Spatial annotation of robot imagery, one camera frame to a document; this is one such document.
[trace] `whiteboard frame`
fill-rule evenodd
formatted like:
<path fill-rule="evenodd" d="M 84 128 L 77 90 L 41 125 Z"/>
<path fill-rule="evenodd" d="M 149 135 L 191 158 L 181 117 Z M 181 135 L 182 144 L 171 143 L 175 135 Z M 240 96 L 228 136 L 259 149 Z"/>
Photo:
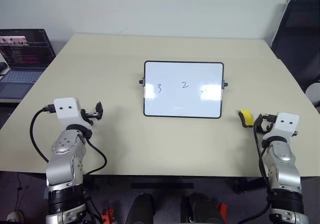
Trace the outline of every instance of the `whiteboard frame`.
<path fill-rule="evenodd" d="M 157 63 L 211 63 L 211 64 L 221 64 L 222 65 L 222 79 L 221 79 L 221 102 L 220 102 L 220 115 L 218 117 L 206 117 L 206 116 L 181 116 L 181 115 L 147 115 L 145 113 L 145 103 L 146 103 L 146 63 L 147 62 L 157 62 Z M 224 93 L 224 74 L 225 74 L 225 65 L 221 61 L 176 61 L 176 60 L 146 60 L 143 67 L 143 114 L 146 117 L 163 117 L 163 118 L 202 118 L 202 119 L 219 119 L 222 115 L 222 102 L 223 102 L 223 93 Z"/>

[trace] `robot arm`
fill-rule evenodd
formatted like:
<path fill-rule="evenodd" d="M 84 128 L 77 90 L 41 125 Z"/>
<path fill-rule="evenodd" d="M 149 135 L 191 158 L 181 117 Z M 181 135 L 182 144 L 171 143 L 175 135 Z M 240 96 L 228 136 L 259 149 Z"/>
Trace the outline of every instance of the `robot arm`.
<path fill-rule="evenodd" d="M 96 112 L 86 113 L 78 99 L 68 97 L 54 100 L 46 110 L 56 112 L 62 133 L 52 145 L 52 157 L 46 167 L 48 188 L 47 224 L 81 223 L 88 208 L 83 195 L 83 158 L 86 140 L 92 136 L 93 122 L 102 118 L 100 102 Z"/>
<path fill-rule="evenodd" d="M 260 115 L 257 119 L 257 133 L 264 135 L 263 162 L 268 169 L 271 204 L 269 219 L 275 224 L 308 224 L 304 214 L 301 179 L 295 166 L 296 157 L 290 148 L 291 138 L 296 136 L 299 116 L 290 113 Z M 266 131 L 263 123 L 269 123 Z"/>

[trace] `white wall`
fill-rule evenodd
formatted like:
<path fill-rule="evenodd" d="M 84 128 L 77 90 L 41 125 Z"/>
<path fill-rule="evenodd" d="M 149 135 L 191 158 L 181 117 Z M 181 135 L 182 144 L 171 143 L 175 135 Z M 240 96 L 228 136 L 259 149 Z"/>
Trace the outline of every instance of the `white wall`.
<path fill-rule="evenodd" d="M 0 0 L 0 29 L 44 28 L 58 52 L 73 33 L 265 39 L 286 0 Z"/>

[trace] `black cylinder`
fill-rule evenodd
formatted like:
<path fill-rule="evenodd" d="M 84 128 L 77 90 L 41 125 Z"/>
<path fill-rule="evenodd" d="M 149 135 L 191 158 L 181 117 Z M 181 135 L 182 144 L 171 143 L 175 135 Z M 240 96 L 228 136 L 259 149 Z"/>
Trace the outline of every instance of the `black cylinder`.
<path fill-rule="evenodd" d="M 48 214 L 56 214 L 76 208 L 85 203 L 83 185 L 71 186 L 62 190 L 53 190 L 48 193 Z"/>
<path fill-rule="evenodd" d="M 271 203 L 271 208 L 273 209 L 282 209 L 305 214 L 302 194 L 298 192 L 283 189 L 272 189 L 269 192 L 267 199 Z"/>

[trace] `laptop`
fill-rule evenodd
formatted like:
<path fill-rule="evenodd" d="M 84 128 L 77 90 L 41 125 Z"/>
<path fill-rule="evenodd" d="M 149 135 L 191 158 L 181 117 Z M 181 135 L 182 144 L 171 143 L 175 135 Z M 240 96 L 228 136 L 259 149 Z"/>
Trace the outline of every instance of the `laptop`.
<path fill-rule="evenodd" d="M 23 99 L 56 57 L 44 29 L 0 29 L 0 53 L 10 67 L 0 99 Z"/>

